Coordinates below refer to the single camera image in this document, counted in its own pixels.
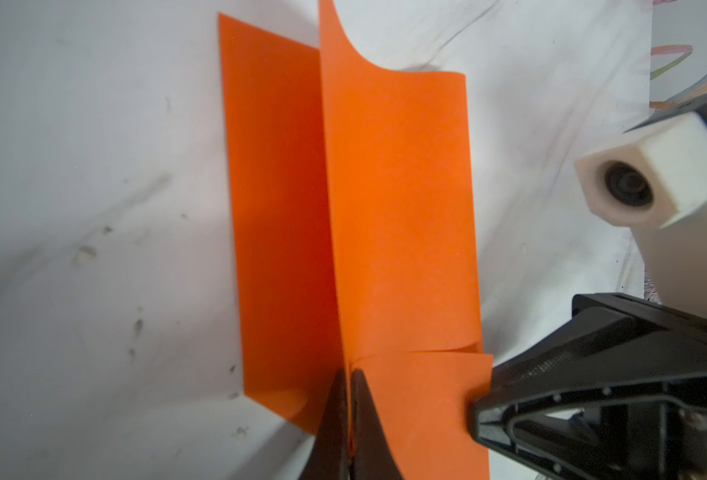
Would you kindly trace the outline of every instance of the orange paper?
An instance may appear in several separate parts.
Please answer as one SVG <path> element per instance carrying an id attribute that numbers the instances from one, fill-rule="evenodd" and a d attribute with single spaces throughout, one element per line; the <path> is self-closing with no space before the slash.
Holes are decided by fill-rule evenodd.
<path id="1" fill-rule="evenodd" d="M 334 371 L 360 367 L 407 480 L 483 477 L 464 76 L 368 63 L 332 0 L 320 50 L 220 33 L 245 392 L 315 432 Z"/>

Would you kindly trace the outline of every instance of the black lens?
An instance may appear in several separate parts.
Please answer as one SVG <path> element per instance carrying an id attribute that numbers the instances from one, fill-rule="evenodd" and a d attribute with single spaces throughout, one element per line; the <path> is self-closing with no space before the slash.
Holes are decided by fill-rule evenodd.
<path id="1" fill-rule="evenodd" d="M 652 203 L 652 188 L 636 168 L 617 162 L 608 168 L 604 178 L 609 193 L 620 203 L 628 206 L 645 206 Z"/>

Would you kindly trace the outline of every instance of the white marble surface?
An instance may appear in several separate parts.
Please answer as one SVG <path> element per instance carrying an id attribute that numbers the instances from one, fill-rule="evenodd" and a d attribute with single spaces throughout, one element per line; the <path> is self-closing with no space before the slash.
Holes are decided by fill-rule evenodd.
<path id="1" fill-rule="evenodd" d="M 646 116 L 650 2 L 337 4 L 371 61 L 468 75 L 489 352 L 554 330 L 574 293 L 641 293 L 570 163 Z M 308 451 L 233 398 L 216 11 L 318 44 L 314 0 L 0 0 L 0 478 L 292 478 Z"/>

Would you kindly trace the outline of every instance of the dark speck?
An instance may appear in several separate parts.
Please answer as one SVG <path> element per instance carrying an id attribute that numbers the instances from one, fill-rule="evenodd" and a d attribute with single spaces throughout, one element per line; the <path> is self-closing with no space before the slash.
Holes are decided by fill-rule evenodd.
<path id="1" fill-rule="evenodd" d="M 143 330 L 143 319 L 138 319 L 132 329 L 135 331 L 135 339 L 137 340 L 140 336 L 140 331 Z"/>

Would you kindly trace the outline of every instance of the white tabletop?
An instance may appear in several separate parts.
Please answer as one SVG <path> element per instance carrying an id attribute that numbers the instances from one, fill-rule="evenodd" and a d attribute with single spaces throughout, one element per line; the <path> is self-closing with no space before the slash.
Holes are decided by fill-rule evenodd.
<path id="1" fill-rule="evenodd" d="M 487 352 L 641 294 L 571 162 L 646 117 L 651 2 L 337 4 L 370 61 L 467 74 Z M 0 478 L 292 478 L 308 450 L 241 394 L 217 11 L 318 45 L 314 0 L 0 0 Z"/>

